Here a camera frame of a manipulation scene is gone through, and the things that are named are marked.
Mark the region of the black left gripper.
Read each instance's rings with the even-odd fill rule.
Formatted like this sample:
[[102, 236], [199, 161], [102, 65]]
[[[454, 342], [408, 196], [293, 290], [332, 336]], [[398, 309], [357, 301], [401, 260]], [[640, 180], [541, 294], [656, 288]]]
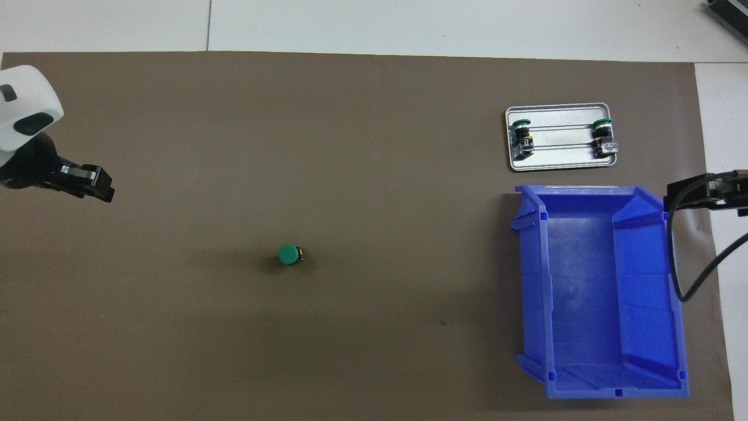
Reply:
[[58, 170], [62, 192], [83, 199], [86, 196], [111, 203], [115, 197], [112, 177], [101, 166], [62, 165], [54, 142], [40, 132], [17, 149], [1, 167], [1, 184], [8, 189], [37, 187], [54, 190], [48, 176]]

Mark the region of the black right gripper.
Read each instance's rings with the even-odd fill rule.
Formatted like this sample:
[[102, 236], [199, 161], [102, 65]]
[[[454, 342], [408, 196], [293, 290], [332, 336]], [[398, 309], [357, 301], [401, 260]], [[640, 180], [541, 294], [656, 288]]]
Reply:
[[673, 208], [676, 197], [690, 185], [704, 178], [708, 178], [707, 184], [691, 190], [684, 198], [676, 203], [676, 210], [694, 209], [707, 204], [708, 210], [721, 211], [735, 209], [740, 218], [747, 216], [747, 171], [732, 170], [721, 173], [707, 173], [685, 178], [670, 183], [666, 187], [666, 210]]

